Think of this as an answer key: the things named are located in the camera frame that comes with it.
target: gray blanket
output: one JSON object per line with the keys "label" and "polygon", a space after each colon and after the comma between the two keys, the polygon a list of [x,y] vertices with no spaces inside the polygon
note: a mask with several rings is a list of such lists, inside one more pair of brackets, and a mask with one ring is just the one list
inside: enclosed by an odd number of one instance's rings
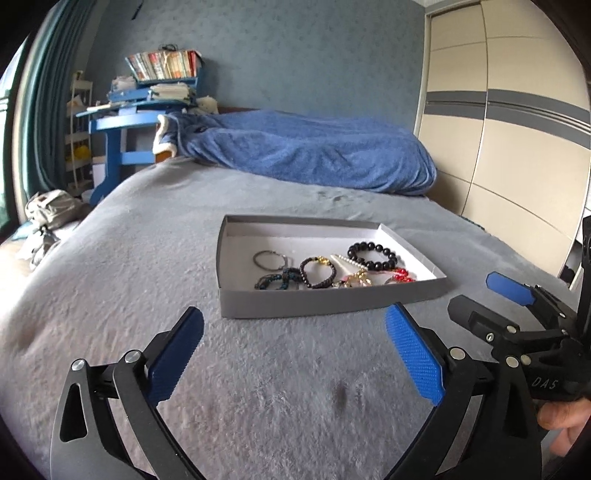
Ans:
{"label": "gray blanket", "polygon": [[[384,310],[274,320],[219,316],[216,240],[227,213],[383,222],[450,278],[443,298],[408,305],[448,345],[490,347],[447,317],[463,293],[539,328],[485,288],[488,272],[539,283],[574,306],[566,286],[498,239],[425,198],[305,186],[172,160],[124,182],[33,273],[0,321],[0,413],[48,475],[51,427],[72,360],[117,361],[170,328],[184,308],[206,330],[172,398],[158,407],[210,480],[381,479],[431,405],[387,337]],[[120,409],[124,442],[150,470]]]}

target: blue wall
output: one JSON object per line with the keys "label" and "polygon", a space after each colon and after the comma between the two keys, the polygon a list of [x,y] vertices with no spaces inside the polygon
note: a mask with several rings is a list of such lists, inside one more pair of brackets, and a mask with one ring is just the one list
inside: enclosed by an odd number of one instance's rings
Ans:
{"label": "blue wall", "polygon": [[424,8],[411,0],[111,0],[86,78],[103,100],[124,57],[175,43],[206,59],[222,105],[374,116],[412,129]]}

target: black bead bracelet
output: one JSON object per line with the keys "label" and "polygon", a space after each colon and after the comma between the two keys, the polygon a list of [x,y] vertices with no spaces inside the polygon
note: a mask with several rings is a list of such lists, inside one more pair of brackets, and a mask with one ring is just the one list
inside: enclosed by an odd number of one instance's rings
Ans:
{"label": "black bead bracelet", "polygon": [[[318,263],[321,263],[322,265],[326,265],[327,267],[330,267],[330,269],[332,270],[332,272],[330,273],[330,277],[327,278],[326,280],[321,281],[320,283],[312,285],[312,283],[310,283],[310,280],[308,280],[308,275],[304,271],[304,267],[310,262],[318,262]],[[328,258],[308,257],[300,264],[300,275],[301,275],[302,282],[304,282],[304,285],[308,288],[313,288],[313,289],[328,288],[333,284],[333,281],[336,277],[336,267],[330,262],[330,260]]]}
{"label": "black bead bracelet", "polygon": [[266,290],[272,282],[281,280],[281,286],[277,290],[287,290],[290,281],[301,283],[301,274],[298,268],[285,268],[282,273],[264,275],[256,282],[256,290]]}
{"label": "black bead bracelet", "polygon": [[[358,256],[359,252],[372,250],[375,250],[376,252],[386,256],[388,260],[385,262],[372,262],[371,260],[365,260],[364,258]],[[395,252],[392,252],[389,248],[384,248],[382,245],[375,244],[373,242],[358,242],[351,245],[349,247],[349,251],[347,252],[347,256],[350,260],[360,263],[368,270],[376,272],[382,270],[393,270],[398,264],[398,258],[396,258]]]}

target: finger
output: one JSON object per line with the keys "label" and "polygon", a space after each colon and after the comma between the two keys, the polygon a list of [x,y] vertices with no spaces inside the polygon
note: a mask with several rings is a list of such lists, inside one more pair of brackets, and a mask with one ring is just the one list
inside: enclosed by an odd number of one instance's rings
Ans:
{"label": "finger", "polygon": [[586,398],[574,402],[549,402],[538,412],[538,423],[546,430],[576,427],[587,423],[591,402]]}
{"label": "finger", "polygon": [[570,443],[569,434],[566,430],[562,430],[550,445],[550,451],[555,455],[563,457],[566,456],[572,446],[573,444]]}
{"label": "finger", "polygon": [[585,428],[585,424],[583,423],[577,427],[571,427],[569,429],[566,429],[566,433],[569,437],[569,442],[571,445],[577,441],[577,438],[579,438],[579,435],[581,435],[581,432],[583,431],[584,428]]}

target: bag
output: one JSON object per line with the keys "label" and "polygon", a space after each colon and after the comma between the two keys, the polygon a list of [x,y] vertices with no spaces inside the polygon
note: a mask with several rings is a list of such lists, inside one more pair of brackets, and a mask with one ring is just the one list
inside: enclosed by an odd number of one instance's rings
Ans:
{"label": "bag", "polygon": [[80,215],[82,202],[64,190],[36,193],[25,207],[29,220],[49,229],[59,228]]}

